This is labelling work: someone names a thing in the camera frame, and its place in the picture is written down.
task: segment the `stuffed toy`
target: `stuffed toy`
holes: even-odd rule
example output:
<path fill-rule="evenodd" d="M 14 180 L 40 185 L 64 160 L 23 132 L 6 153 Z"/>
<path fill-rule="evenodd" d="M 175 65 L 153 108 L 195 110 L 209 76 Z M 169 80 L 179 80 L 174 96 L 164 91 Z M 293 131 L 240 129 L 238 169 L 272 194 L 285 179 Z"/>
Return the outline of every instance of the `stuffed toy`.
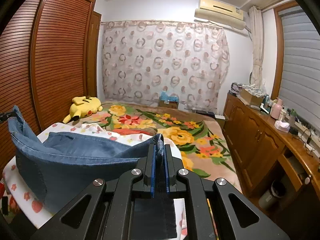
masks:
<path fill-rule="evenodd" d="M 101 102 L 97 98 L 76 97 L 72 99 L 72 102 L 70 114 L 63 119 L 63 123 L 70 122 L 70 120 L 77 121 L 80 118 L 95 114 L 97 111 L 102 111 Z"/>

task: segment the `wooden door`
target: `wooden door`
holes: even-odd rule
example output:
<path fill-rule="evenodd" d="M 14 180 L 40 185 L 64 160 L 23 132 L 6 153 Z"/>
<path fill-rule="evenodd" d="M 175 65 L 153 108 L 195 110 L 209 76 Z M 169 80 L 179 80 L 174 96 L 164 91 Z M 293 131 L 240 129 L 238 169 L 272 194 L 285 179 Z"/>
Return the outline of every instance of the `wooden door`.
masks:
<path fill-rule="evenodd" d="M 236 104 L 234 105 L 233 112 L 229 119 L 229 121 L 231 120 L 230 126 L 226 133 L 234 150 L 237 149 L 237 145 L 239 144 L 239 135 L 242 133 L 242 123 L 245 118 L 245 105 L 240 105 L 242 102 L 238 103 L 235 101 L 235 103 Z"/>
<path fill-rule="evenodd" d="M 42 130 L 86 96 L 86 50 L 95 0 L 42 0 L 31 41 L 31 84 Z"/>
<path fill-rule="evenodd" d="M 284 149 L 283 142 L 269 128 L 265 128 L 257 139 L 254 157 L 244 169 L 251 189 L 259 184 Z"/>
<path fill-rule="evenodd" d="M 239 134 L 237 144 L 237 158 L 242 168 L 245 168 L 254 157 L 258 145 L 257 138 L 261 135 L 263 128 L 263 123 L 252 113 L 249 113 L 244 119 L 242 133 Z"/>
<path fill-rule="evenodd" d="M 29 78 L 30 37 L 40 0 L 26 0 L 0 36 L 0 112 L 17 105 L 35 134 L 40 131 Z M 8 124 L 0 124 L 0 172 L 15 154 Z"/>
<path fill-rule="evenodd" d="M 101 14 L 93 11 L 89 22 L 86 76 L 87 95 L 97 96 L 97 50 Z"/>
<path fill-rule="evenodd" d="M 229 142 L 229 138 L 228 138 L 228 132 L 232 129 L 232 114 L 233 114 L 233 110 L 235 108 L 235 97 L 228 94 L 227 95 L 227 100 L 226 100 L 226 104 L 224 106 L 224 114 L 228 117 L 228 120 L 226 121 L 225 125 L 223 126 L 222 132 L 225 136 L 225 138 L 227 139 L 228 143 L 231 144 L 231 142 Z"/>

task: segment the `yellow flower pattern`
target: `yellow flower pattern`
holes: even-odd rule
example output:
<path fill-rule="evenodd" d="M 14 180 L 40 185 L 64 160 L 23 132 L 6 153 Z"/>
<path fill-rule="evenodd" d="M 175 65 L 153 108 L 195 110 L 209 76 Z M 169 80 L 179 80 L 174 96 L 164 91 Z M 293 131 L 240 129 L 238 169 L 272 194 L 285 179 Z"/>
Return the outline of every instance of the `yellow flower pattern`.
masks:
<path fill-rule="evenodd" d="M 202 159 L 209 158 L 209 156 L 207 156 L 207 155 L 204 154 L 204 153 L 197 154 L 197 157 L 202 158 Z"/>
<path fill-rule="evenodd" d="M 145 129 L 145 128 L 149 128 L 149 127 L 156 128 L 156 124 L 154 124 L 151 119 L 146 119 L 146 120 L 142 120 L 137 127 L 140 129 Z"/>
<path fill-rule="evenodd" d="M 206 140 L 205 138 L 199 138 L 198 140 L 196 140 L 196 142 L 198 144 L 205 145 L 208 143 L 208 140 Z"/>
<path fill-rule="evenodd" d="M 125 114 L 126 109 L 124 106 L 113 105 L 109 108 L 110 114 L 114 114 L 116 116 L 122 116 Z"/>
<path fill-rule="evenodd" d="M 122 129 L 133 129 L 133 128 L 137 128 L 137 124 L 133 123 L 133 124 L 124 124 L 121 126 Z"/>
<path fill-rule="evenodd" d="M 185 169 L 192 171 L 192 167 L 193 167 L 192 160 L 188 159 L 187 157 L 182 157 L 182 163 Z"/>
<path fill-rule="evenodd" d="M 177 126 L 158 129 L 158 133 L 162 133 L 164 137 L 171 139 L 176 145 L 184 145 L 195 141 L 191 133 L 181 130 L 180 127 Z"/>
<path fill-rule="evenodd" d="M 113 123 L 116 123 L 116 124 L 121 124 L 120 122 L 119 122 L 119 117 L 117 117 L 117 116 L 112 116 L 112 122 Z"/>
<path fill-rule="evenodd" d="M 212 154 L 211 157 L 221 158 L 221 157 L 223 157 L 223 155 L 222 155 L 222 153 L 217 152 L 217 153 Z"/>
<path fill-rule="evenodd" d="M 218 135 L 216 135 L 216 134 L 210 134 L 210 137 L 212 138 L 212 139 L 219 139 L 220 137 L 218 136 Z"/>

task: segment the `pink floral sheet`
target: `pink floral sheet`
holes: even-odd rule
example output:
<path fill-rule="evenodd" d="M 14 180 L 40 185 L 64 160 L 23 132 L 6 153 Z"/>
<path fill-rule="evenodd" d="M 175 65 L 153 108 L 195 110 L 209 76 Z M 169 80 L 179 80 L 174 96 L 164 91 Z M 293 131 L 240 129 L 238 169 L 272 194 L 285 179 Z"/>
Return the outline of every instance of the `pink floral sheet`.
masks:
<path fill-rule="evenodd" d="M 120 135 L 162 133 L 178 147 L 186 169 L 210 180 L 223 177 L 241 192 L 227 143 L 214 119 L 166 107 L 114 101 L 106 101 L 102 106 L 102 112 L 80 122 L 97 123 Z"/>

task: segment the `patterned curtain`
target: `patterned curtain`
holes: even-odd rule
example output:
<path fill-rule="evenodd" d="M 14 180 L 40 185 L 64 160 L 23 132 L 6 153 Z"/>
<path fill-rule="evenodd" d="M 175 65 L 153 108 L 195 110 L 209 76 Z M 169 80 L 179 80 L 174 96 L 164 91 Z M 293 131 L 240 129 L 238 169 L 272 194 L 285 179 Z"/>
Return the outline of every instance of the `patterned curtain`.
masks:
<path fill-rule="evenodd" d="M 162 91 L 185 108 L 216 112 L 229 67 L 223 28 L 172 21 L 105 23 L 106 99 L 157 106 Z"/>

